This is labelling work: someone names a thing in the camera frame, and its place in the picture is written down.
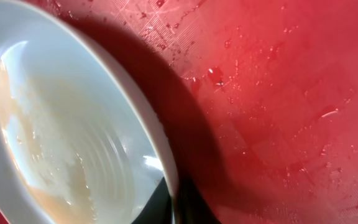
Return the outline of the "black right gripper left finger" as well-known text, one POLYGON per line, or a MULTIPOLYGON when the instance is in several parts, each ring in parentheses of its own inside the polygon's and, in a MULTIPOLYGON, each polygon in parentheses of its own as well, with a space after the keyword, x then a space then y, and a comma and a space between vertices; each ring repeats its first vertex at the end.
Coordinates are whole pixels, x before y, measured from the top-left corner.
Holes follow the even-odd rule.
POLYGON ((163 177, 132 224, 172 224, 172 201, 163 177))

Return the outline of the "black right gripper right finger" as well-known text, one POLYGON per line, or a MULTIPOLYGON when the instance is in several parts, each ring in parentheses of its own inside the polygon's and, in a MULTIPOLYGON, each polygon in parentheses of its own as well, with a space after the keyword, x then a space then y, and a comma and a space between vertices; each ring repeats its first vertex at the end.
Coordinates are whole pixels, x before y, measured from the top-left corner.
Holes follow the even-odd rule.
POLYGON ((182 179, 174 197, 175 223, 221 224, 190 178, 182 179))

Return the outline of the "white plate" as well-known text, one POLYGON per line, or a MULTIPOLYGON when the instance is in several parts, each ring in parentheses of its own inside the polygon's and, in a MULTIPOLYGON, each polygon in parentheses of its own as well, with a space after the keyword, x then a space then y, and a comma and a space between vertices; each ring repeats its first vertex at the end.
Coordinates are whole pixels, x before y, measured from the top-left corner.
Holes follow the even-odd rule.
POLYGON ((9 223, 132 223, 175 160, 122 65, 22 1, 0 1, 0 212, 9 223))

